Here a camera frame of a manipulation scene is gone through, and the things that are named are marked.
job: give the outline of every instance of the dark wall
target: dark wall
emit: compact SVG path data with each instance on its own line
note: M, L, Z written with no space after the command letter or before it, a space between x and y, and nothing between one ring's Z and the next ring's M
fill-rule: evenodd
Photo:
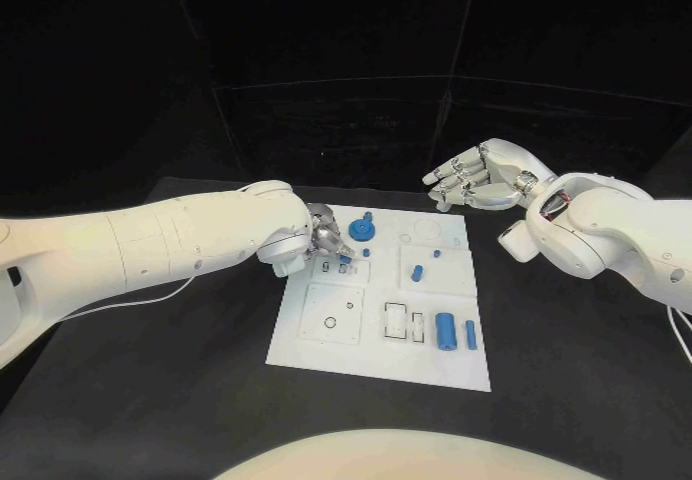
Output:
M185 5L253 178L418 190L495 136L641 182L692 123L689 3Z
M237 179L178 2L5 2L0 22L4 215L134 205L162 175Z

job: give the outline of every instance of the robotic hand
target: robotic hand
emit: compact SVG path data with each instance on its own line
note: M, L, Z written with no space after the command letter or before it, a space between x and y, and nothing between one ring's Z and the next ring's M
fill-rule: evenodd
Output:
M484 210L526 208L498 236L518 262L539 253L579 278L609 268L653 300L692 312L692 201L653 200L596 174L559 178L513 143L490 139L425 175L429 197Z
M0 368L85 305L256 253L282 277L311 255L353 257L331 210L283 182L67 217L0 219Z

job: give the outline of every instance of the small blue object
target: small blue object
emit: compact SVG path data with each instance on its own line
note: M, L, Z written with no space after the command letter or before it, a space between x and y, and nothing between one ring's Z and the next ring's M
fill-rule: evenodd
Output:
M465 321L465 341L468 342L468 350L477 350L475 346L475 326L472 320Z
M456 349L456 331L454 329L454 315L438 313L435 315L436 348L439 350Z
M371 224L370 212L364 212L363 218L350 222L348 235L356 242L366 242L374 236L374 225Z
M416 265L413 268L413 274L410 275L410 280L419 282L422 277L422 266Z

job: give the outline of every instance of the circular cutout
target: circular cutout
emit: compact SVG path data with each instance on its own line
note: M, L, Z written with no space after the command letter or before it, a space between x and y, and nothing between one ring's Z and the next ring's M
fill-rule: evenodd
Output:
M415 234L423 240L433 240L442 233L442 227L433 220L429 220L428 218L423 218L415 222L413 230Z
M684 278L684 270L676 268L670 274L670 283L677 283Z

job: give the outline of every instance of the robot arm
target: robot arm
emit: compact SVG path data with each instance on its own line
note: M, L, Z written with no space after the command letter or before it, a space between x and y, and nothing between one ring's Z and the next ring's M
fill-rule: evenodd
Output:
M0 368L103 298L230 267L253 253L276 276L302 269L312 254L351 257L330 212L268 181L118 211L0 220Z
M692 312L692 201L653 200L628 183L595 174L559 178L517 145L491 139L422 179L438 209L514 205L526 218L498 237L514 259L539 253L579 278L605 268L653 300Z

